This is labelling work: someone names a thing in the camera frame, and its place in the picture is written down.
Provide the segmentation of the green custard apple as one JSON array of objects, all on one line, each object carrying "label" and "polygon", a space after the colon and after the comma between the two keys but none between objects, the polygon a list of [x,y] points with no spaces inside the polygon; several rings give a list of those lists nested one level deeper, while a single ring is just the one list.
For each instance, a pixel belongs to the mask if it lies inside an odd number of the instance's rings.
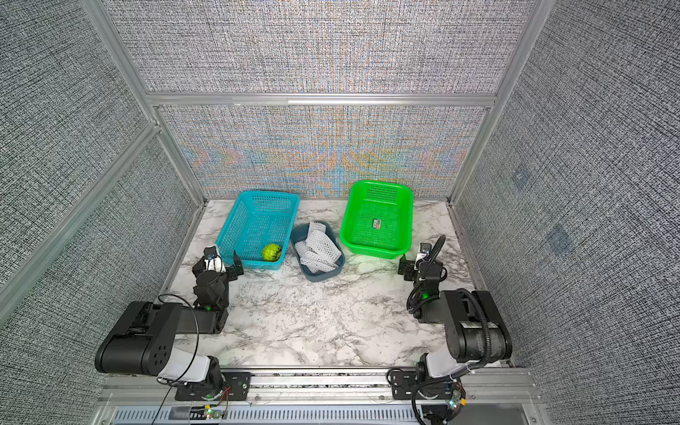
[{"label": "green custard apple", "polygon": [[267,262],[277,262],[280,260],[282,254],[283,248],[281,248],[279,244],[268,244],[261,252],[263,260]]}]

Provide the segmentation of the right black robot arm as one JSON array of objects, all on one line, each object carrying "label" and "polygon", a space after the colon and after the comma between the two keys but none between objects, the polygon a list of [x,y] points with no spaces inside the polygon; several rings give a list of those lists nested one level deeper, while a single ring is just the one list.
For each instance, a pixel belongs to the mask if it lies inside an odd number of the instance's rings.
[{"label": "right black robot arm", "polygon": [[439,260],[422,254],[403,257],[398,274],[413,284],[407,313],[418,322],[444,327],[444,344],[421,356],[419,378],[442,378],[508,361],[513,342],[499,309],[487,290],[442,290],[447,270]]}]

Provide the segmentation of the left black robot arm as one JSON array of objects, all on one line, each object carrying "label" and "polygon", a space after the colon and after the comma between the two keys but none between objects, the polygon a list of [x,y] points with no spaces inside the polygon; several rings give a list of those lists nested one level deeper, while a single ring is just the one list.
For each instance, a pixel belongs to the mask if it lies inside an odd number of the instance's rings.
[{"label": "left black robot arm", "polygon": [[223,260],[217,246],[204,249],[192,267],[196,300],[161,294],[159,301],[129,304],[99,346],[95,368],[104,374],[155,376],[166,385],[203,391],[213,397],[224,388],[219,361],[175,349],[178,335],[217,335],[228,319],[230,283],[244,274],[243,262],[233,251]]}]

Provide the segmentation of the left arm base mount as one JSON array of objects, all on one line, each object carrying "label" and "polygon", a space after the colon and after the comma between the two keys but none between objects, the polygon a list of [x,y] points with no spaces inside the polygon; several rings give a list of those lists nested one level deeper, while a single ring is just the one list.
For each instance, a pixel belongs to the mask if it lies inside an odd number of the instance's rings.
[{"label": "left arm base mount", "polygon": [[208,402],[245,401],[253,374],[228,372],[209,374],[203,382],[183,384],[177,388],[175,401]]}]

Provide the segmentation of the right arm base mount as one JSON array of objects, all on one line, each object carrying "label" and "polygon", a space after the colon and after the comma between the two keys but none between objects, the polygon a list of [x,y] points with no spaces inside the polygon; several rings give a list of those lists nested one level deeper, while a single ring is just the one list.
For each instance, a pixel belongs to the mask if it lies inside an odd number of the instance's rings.
[{"label": "right arm base mount", "polygon": [[395,400],[462,400],[467,398],[460,376],[429,377],[414,369],[390,368],[386,380]]}]

